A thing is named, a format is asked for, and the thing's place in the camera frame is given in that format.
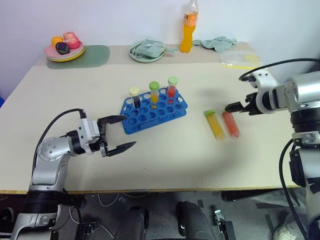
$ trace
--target green placemat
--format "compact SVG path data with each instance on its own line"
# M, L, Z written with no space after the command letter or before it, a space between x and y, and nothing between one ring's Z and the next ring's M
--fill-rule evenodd
M105 64L109 57L109 47L105 45L86 45L84 53L80 57L66 62L54 62L47 60L46 66L49 69L93 68Z

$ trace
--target test tube with yellow cap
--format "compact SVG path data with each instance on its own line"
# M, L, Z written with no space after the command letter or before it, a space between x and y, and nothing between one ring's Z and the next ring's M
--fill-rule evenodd
M150 88L150 101L151 101L151 107L153 109L157 108L156 103L159 101L159 88L160 85L157 81L152 81L149 83Z
M206 119L208 120L212 132L217 140L223 140L226 138L225 132L222 129L215 110L209 110L205 113Z

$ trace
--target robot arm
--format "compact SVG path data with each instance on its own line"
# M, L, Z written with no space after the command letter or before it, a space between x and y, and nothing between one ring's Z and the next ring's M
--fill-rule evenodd
M320 71L288 78L278 84L266 69L244 76L244 82L258 89L246 96L247 106L240 102L225 107L227 112L249 112L249 115L272 114L288 110L294 129L293 143L299 149L290 152L292 180L306 187L309 221L308 236L320 236Z
M83 115L76 130L61 137L48 138L38 146L24 210L17 217L11 240L57 239L50 229L58 218L59 205L66 198L63 189L70 158L84 153L92 155L96 151L100 151L103 157L110 157L132 147L136 142L109 150L106 140L106 124L117 123L126 118L114 115L89 121ZM35 235L33 230L37 230L38 234Z

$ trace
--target plate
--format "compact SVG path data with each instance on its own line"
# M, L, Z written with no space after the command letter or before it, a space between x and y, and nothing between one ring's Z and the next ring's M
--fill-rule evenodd
M52 62L56 62L56 63L64 63L64 62L68 62L68 61L71 61L71 60L74 60L78 57L80 57L84 52L85 52L85 47L83 47L83 50L81 52L79 52L77 55L74 55L74 56L71 56L69 58L65 58L65 59L56 59L56 58L50 58L50 57L47 57L47 59L49 59L50 61Z
M137 55L131 53L131 49L137 47L139 44L141 44L141 41L136 42L136 43L132 44L132 45L129 47L129 56L130 56L133 60L135 60L135 61L137 61L137 62L139 62L139 63L144 63L144 64L153 63L153 62L155 62L155 61L158 61L160 58L162 58L162 57L164 56L164 52L163 52L160 56L155 57L155 58L149 57L149 56L137 57Z
M81 42L80 46L75 48L75 49L70 49L70 52L68 54L61 55L60 53L57 52L56 48L50 44L44 49L44 53L48 58L51 59L61 59L61 58L69 58L72 57L78 53L80 53L84 47L84 44Z

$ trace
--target test tube with green cap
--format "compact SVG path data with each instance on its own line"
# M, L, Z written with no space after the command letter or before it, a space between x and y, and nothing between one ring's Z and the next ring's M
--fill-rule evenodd
M129 94L132 98L133 106L136 109L140 108L140 105L141 105L139 92L140 92L139 88L135 86L129 88Z
M153 109L157 108L156 103L159 100L159 88L160 85L157 81L152 81L149 83L149 88L150 88L150 101L151 101L151 107Z
M208 120L212 132L217 140L223 140L226 138L225 132L222 129L218 118L216 116L216 111L211 109L205 113L206 119Z
M170 76L168 78L168 103L172 104L174 102L173 98L176 95L176 87L178 84L179 80L176 76Z

